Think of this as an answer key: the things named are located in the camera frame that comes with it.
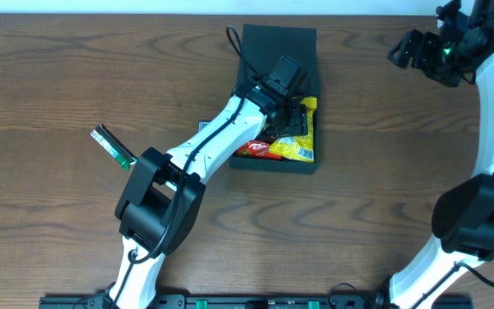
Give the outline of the yellow snack bag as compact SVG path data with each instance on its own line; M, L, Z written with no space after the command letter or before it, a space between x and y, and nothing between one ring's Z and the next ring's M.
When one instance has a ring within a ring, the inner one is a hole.
M313 115L317 108L317 98L304 98L301 104L307 108L308 133L305 136L280 137L270 145L268 151L273 155L281 156L283 159L314 163Z

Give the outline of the black box container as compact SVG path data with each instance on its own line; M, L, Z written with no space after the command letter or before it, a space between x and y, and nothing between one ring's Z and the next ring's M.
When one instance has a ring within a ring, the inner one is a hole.
M316 56L315 28L245 24L242 44L247 61L260 73L270 72L282 56L287 55L294 59L307 73L298 91L307 96L316 98L320 96L321 78ZM315 160L313 163L290 160L273 161L233 155L229 159L229 167L273 173L314 173L318 168L320 153L317 113L313 116L313 124L313 158Z

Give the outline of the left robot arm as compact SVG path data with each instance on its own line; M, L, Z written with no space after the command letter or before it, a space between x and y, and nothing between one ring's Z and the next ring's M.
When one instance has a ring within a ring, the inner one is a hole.
M272 125L306 121L304 95L263 85L236 88L224 109L182 144L161 153L148 148L137 159L118 199L123 259L105 296L106 308L146 308L166 257L193 228L206 183L241 146Z

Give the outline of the green bar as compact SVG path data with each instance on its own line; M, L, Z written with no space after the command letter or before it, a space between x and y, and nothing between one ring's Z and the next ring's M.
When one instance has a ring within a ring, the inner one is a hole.
M98 124L90 136L124 171L129 171L136 164L137 158L103 124Z

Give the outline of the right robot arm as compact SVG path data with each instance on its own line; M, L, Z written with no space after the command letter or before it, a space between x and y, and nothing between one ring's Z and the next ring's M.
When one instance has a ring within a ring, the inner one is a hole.
M374 302L376 308L431 308L467 272L494 287L477 270L494 260L494 27L445 34L412 30L388 58L449 87L470 72L479 91L479 146L472 176L438 198L430 239L385 282Z

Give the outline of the red snack bag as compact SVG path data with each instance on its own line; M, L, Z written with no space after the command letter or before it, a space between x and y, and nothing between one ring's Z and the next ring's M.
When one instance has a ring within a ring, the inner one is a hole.
M270 146L271 144L268 142L251 140L238 148L235 155L251 159L281 161L282 156L271 153L269 151Z

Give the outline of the small blue gum pack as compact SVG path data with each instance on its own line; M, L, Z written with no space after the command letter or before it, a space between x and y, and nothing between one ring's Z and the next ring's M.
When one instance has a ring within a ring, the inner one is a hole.
M198 130L201 131L202 129L204 129L208 125L209 125L209 121L199 121L198 122Z

